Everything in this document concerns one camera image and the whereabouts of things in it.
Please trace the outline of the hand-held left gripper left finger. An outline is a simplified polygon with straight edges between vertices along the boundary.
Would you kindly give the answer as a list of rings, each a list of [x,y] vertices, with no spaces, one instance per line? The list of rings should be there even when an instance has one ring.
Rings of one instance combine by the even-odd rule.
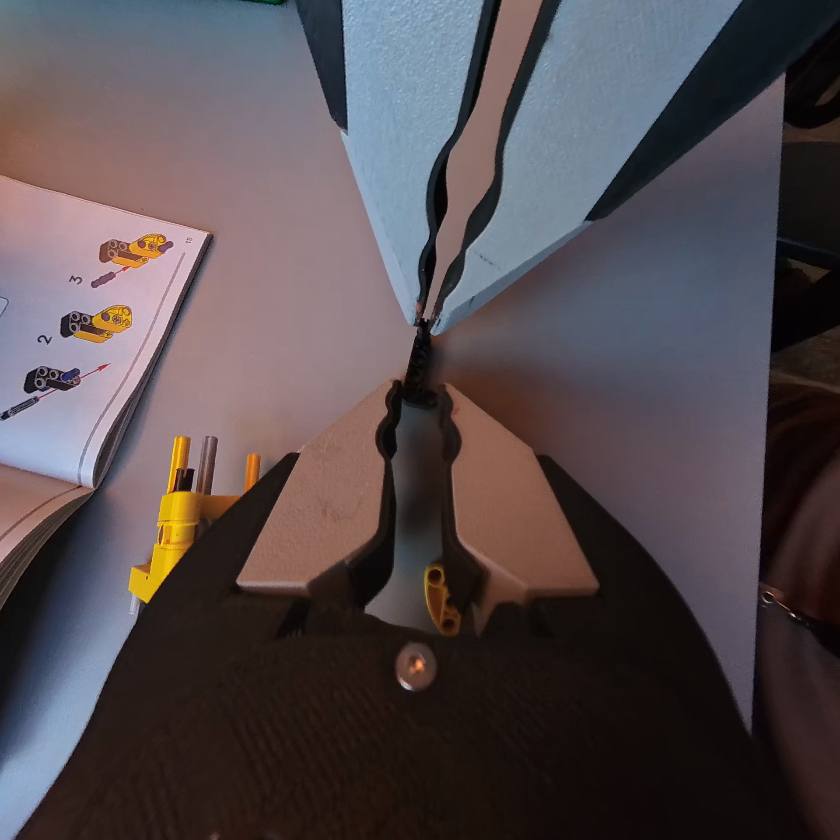
[[[402,385],[385,381],[299,452],[237,584],[260,594],[316,597],[333,568],[355,601],[370,601],[393,568],[392,457]]]

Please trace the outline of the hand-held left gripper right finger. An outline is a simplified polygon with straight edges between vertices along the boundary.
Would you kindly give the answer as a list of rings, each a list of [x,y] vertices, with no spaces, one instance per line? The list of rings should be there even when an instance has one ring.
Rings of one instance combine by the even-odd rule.
[[[438,389],[443,565],[452,605],[591,596],[599,582],[533,450],[452,385]]]

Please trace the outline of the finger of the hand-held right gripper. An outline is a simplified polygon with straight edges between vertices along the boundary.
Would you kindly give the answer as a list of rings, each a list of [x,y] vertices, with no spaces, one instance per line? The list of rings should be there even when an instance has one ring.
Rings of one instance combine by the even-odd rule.
[[[434,310],[441,334],[576,236],[739,2],[543,2],[490,174]]]
[[[423,316],[450,152],[475,106],[499,2],[345,1],[343,141],[408,323]]]

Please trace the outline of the black lego axle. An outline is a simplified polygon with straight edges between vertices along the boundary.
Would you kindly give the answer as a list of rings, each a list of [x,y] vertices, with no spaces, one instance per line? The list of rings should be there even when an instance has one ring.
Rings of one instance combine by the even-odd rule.
[[[437,405],[437,393],[428,386],[434,357],[430,331],[430,321],[422,319],[416,329],[402,388],[404,403],[423,410],[434,409]]]

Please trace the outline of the yellow curved lego piece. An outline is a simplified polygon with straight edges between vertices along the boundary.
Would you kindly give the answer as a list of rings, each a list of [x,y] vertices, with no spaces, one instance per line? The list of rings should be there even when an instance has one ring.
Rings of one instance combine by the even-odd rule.
[[[431,563],[424,573],[427,610],[439,633],[445,637],[459,634],[462,615],[452,602],[441,562]]]

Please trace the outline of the yellow lego assembly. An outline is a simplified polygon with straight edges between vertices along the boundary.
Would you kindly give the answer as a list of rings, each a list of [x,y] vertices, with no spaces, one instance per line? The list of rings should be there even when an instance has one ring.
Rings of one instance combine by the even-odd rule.
[[[217,438],[204,438],[198,470],[188,466],[190,449],[189,437],[175,438],[167,491],[161,498],[156,541],[150,561],[132,567],[130,572],[129,612],[133,616],[137,616],[148,604],[183,554],[240,499],[240,495],[220,496],[212,492]]]

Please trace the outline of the lego instruction booklet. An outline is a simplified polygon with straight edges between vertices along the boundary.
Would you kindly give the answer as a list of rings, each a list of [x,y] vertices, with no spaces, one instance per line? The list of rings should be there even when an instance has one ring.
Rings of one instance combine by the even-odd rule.
[[[101,483],[211,237],[2,177],[2,605]]]

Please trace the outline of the dark furniture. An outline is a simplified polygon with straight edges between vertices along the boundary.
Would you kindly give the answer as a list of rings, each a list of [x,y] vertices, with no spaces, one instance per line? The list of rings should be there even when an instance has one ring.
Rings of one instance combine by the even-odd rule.
[[[839,27],[817,40],[786,73],[784,120],[813,130],[838,120]],[[783,145],[773,291],[771,352],[839,323],[838,142]]]

